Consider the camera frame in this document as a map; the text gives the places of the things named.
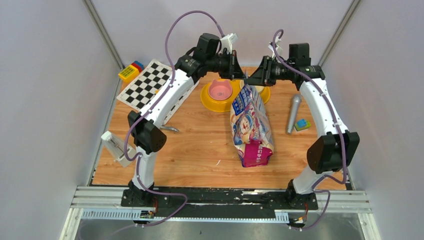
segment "gray floor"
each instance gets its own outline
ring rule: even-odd
[[[308,223],[312,224],[317,217],[317,213],[308,214]],[[315,228],[303,232],[277,223],[168,221],[144,229],[131,227],[110,236],[131,224],[132,221],[126,220],[83,220],[80,237],[82,240],[364,240],[358,215],[353,213],[327,213]]]

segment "colorful snack bag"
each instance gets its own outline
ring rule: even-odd
[[[245,84],[230,110],[231,135],[243,167],[268,164],[274,151],[264,102],[254,86]]]

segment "robotic arm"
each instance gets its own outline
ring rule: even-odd
[[[322,176],[331,175],[342,169],[341,139],[336,125],[340,127],[343,134],[346,165],[351,163],[359,144],[359,136],[356,132],[349,132],[334,110],[333,102],[327,91],[324,72],[320,66],[311,65],[309,44],[290,44],[289,58],[286,64],[306,74],[318,84],[332,106],[337,123],[333,123],[332,112],[313,83],[277,62],[274,58],[275,54],[273,57],[264,56],[257,70],[246,79],[247,76],[244,75],[237,61],[237,52],[232,49],[236,40],[237,35],[234,33],[221,39],[213,34],[202,34],[197,46],[178,59],[175,65],[174,82],[171,84],[170,81],[167,81],[150,103],[141,109],[140,113],[130,112],[128,115],[130,126],[140,118],[140,115],[145,116],[131,132],[137,146],[136,150],[142,154],[142,157],[138,160],[140,163],[129,184],[130,188],[133,186],[138,190],[143,190],[138,183],[138,175],[147,188],[153,187],[156,154],[166,142],[166,135],[162,133],[160,127],[171,108],[207,72],[219,73],[223,79],[245,79],[247,84],[256,86],[273,86],[277,80],[289,80],[295,84],[297,90],[305,98],[317,128],[318,139],[307,151],[308,166],[288,185],[288,202],[302,201],[302,198],[313,194],[313,185]]]

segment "gray microphone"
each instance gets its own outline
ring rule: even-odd
[[[295,94],[291,103],[290,116],[288,117],[287,134],[291,134],[293,127],[295,126],[296,116],[298,115],[298,109],[302,102],[302,96]]]

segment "white wall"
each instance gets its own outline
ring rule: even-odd
[[[363,0],[324,71],[384,240],[422,239],[424,1]]]
[[[0,1],[0,239],[59,238],[117,74],[81,0]]]
[[[310,44],[317,64],[352,0],[93,0],[100,18],[124,64],[152,59],[168,63],[165,37],[173,22],[192,10],[210,13],[225,34],[237,33],[234,48],[241,65],[259,65],[270,55],[268,43],[283,28],[284,57],[289,44]],[[202,33],[219,36],[205,15],[182,19],[169,39],[169,54],[176,61],[196,46]]]

